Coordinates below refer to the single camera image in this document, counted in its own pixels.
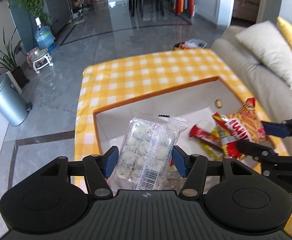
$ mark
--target orange stool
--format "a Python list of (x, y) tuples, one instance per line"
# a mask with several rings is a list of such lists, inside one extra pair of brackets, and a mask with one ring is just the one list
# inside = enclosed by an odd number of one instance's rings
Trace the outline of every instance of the orange stool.
[[(186, 9), (188, 9), (188, 13), (190, 17), (193, 15), (193, 7), (194, 7), (194, 0), (189, 0), (188, 6)], [(174, 9), (176, 10), (176, 15), (180, 15), (184, 11), (184, 0), (176, 0)]]

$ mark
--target silver trash can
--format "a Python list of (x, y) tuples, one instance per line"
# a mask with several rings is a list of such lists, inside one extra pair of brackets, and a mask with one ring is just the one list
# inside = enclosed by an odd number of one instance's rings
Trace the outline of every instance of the silver trash can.
[(13, 125), (20, 125), (28, 115), (28, 104), (14, 89), (5, 73), (0, 76), (0, 112)]

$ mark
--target stack of stools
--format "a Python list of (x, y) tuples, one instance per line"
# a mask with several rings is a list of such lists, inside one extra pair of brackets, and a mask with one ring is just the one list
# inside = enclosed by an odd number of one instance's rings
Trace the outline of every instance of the stack of stools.
[(193, 6), (194, 6), (194, 0), (176, 0), (174, 9), (176, 10), (176, 15), (180, 15), (184, 11), (184, 7), (185, 7), (185, 10), (188, 11), (189, 17), (192, 17)]

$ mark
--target ribbed gray panel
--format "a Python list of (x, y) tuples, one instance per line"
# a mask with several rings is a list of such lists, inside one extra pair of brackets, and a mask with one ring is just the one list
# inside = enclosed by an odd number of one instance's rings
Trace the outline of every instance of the ribbed gray panel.
[(246, 236), (215, 225), (197, 202), (184, 201), (174, 191), (122, 190), (111, 200), (97, 201), (76, 225), (48, 235), (8, 232), (3, 240), (291, 240), (283, 231)]

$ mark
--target stool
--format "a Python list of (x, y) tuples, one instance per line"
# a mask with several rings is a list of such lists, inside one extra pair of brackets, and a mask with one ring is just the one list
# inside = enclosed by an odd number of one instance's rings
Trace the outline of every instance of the stool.
[(48, 49), (35, 51), (34, 56), (32, 56), (30, 60), (33, 63), (33, 69), (35, 70), (36, 74), (39, 74), (40, 73), (39, 70), (47, 66), (48, 64), (50, 66), (54, 66), (54, 63), (52, 62), (52, 57), (50, 53), (48, 52)]
[(189, 0), (189, 6), (188, 0), (176, 0), (174, 6), (174, 9), (176, 10), (176, 15), (180, 15), (184, 11), (184, 5), (185, 9), (188, 9), (189, 16), (191, 17), (193, 15), (194, 0)]

